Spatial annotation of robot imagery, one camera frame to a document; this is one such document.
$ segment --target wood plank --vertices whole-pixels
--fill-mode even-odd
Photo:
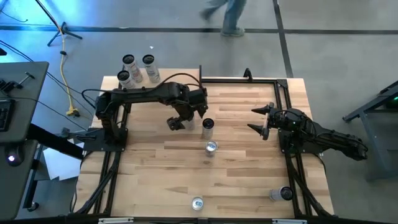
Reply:
[[[160,70],[163,79],[177,72],[198,77],[197,69]],[[147,80],[145,70],[142,73],[142,85],[154,86]],[[185,76],[170,81],[194,82]],[[311,116],[304,81],[288,79],[288,84],[292,106]],[[117,86],[116,77],[104,77],[101,88],[112,90]],[[209,105],[205,117],[214,119],[213,139],[219,145],[215,156],[205,155],[207,140],[200,139],[202,119],[199,116],[195,116],[194,130],[171,131],[165,120],[177,115],[174,109],[159,103],[132,105],[127,124],[129,138],[119,165],[112,216],[293,217],[291,202],[272,202],[268,196],[270,189],[289,184],[277,131],[271,130],[269,139],[263,141],[247,127],[248,123],[264,122],[264,116],[250,110],[275,102],[274,87],[225,83],[205,86]],[[101,123],[95,118],[92,126],[101,127]],[[84,162],[75,210],[97,186],[102,161],[103,152],[94,152]],[[308,187],[323,207],[333,213],[322,164],[310,154],[303,154],[303,164]],[[297,192],[304,211],[301,191]],[[201,211],[191,208],[196,196],[204,199]]]

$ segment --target jeans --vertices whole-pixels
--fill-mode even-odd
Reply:
[[[210,0],[210,6],[207,11],[209,15],[211,15],[221,6],[228,3],[224,15],[223,31],[232,31],[236,29],[236,24],[241,17],[246,1],[247,0]]]

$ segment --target yellow cable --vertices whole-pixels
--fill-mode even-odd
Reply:
[[[60,33],[61,33],[61,37],[62,37],[62,51],[65,51],[65,38],[63,38],[62,29],[61,29],[61,27],[57,24],[57,22],[56,22],[55,20],[54,20],[54,22],[55,22],[55,25],[57,26],[58,30],[59,30]],[[61,73],[61,77],[62,77],[62,80],[63,80],[65,86],[67,86],[67,92],[68,92],[68,97],[69,97],[69,111],[67,111],[67,115],[73,115],[73,112],[78,111],[78,110],[77,110],[76,108],[73,107],[72,98],[71,98],[71,96],[70,96],[70,91],[69,91],[69,86],[68,86],[67,80],[66,80],[66,78],[65,78],[65,76],[64,76],[64,74],[63,74],[63,57],[64,57],[64,55],[62,54],[62,57],[61,57],[61,64],[60,64],[60,73]]]

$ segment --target keyboard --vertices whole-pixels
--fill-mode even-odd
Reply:
[[[14,112],[15,100],[0,100],[0,132],[8,130],[12,113]]]

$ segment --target tripod stand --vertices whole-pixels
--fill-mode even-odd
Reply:
[[[47,46],[50,47],[51,43],[55,40],[56,37],[58,37],[58,35],[60,34],[60,31],[62,31],[63,34],[68,34],[71,35],[72,37],[76,37],[78,39],[82,39],[82,37],[80,37],[79,35],[76,35],[72,32],[70,32],[67,28],[67,23],[63,22],[62,25],[58,28],[58,24],[55,21],[54,17],[51,16],[51,14],[48,12],[48,10],[43,6],[43,4],[39,1],[36,0],[37,4],[43,9],[44,13],[46,13],[46,15],[50,18],[50,20],[52,21],[52,23],[57,27],[57,33],[51,38],[51,40],[48,42]]]

